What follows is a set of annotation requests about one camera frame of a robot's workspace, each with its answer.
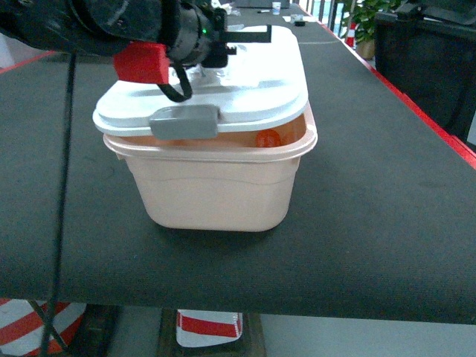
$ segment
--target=black fabric tabletop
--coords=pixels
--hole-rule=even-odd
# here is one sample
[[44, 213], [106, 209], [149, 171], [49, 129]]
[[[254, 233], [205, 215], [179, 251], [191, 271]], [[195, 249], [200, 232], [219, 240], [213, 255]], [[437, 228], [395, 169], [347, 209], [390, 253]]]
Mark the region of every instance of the black fabric tabletop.
[[[241, 11], [231, 23], [289, 26]], [[475, 171], [320, 25], [291, 28], [319, 139], [301, 160], [287, 217], [258, 234], [155, 224], [91, 119], [114, 69], [81, 60], [62, 300], [475, 322]], [[59, 57], [0, 75], [6, 298], [48, 292], [65, 79]]]

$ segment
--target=potted plant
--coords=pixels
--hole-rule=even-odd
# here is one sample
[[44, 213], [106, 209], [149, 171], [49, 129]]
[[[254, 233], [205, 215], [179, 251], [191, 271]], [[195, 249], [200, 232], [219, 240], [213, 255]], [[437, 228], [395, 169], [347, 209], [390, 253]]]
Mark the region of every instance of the potted plant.
[[[362, 58], [370, 60], [375, 54], [375, 14], [379, 11], [396, 10], [402, 0], [358, 0], [352, 16], [343, 18], [343, 23], [349, 27], [349, 20], [356, 24], [356, 52]], [[352, 0], [346, 0], [344, 11], [350, 12]]]

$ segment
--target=lid clip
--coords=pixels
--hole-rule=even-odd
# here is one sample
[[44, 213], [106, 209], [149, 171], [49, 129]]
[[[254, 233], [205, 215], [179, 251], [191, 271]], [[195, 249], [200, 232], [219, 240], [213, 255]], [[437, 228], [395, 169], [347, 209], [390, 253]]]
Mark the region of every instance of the lid clip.
[[211, 105], [168, 106], [149, 119], [159, 140], [210, 139], [218, 135], [219, 109]]

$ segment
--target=floor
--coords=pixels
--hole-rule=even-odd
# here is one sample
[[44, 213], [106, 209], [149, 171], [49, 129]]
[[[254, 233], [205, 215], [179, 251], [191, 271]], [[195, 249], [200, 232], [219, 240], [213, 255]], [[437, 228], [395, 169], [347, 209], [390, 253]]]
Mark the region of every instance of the floor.
[[[476, 326], [276, 315], [261, 318], [268, 357], [476, 357]], [[159, 325], [160, 309], [126, 307], [109, 357], [155, 356]]]
[[0, 69], [29, 60], [43, 52], [0, 33]]

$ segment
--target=plastic storage container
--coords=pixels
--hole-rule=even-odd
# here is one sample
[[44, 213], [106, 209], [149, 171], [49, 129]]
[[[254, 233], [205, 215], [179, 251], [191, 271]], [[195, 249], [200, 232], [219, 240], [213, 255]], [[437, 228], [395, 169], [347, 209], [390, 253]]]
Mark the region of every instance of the plastic storage container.
[[[194, 95], [186, 102], [170, 102], [155, 86], [124, 82], [98, 102], [94, 122], [106, 133], [106, 146], [126, 160], [147, 213], [160, 225], [265, 231], [288, 211], [300, 157], [318, 139], [297, 40], [290, 30], [273, 28], [271, 44], [241, 49], [225, 73], [190, 78]], [[217, 108], [215, 138], [187, 138], [196, 134], [187, 131], [190, 118], [179, 124], [185, 139], [153, 136], [151, 122], [163, 118], [157, 113], [164, 108], [188, 108], [189, 116], [203, 105]], [[258, 133], [269, 128], [282, 145], [257, 147]]]

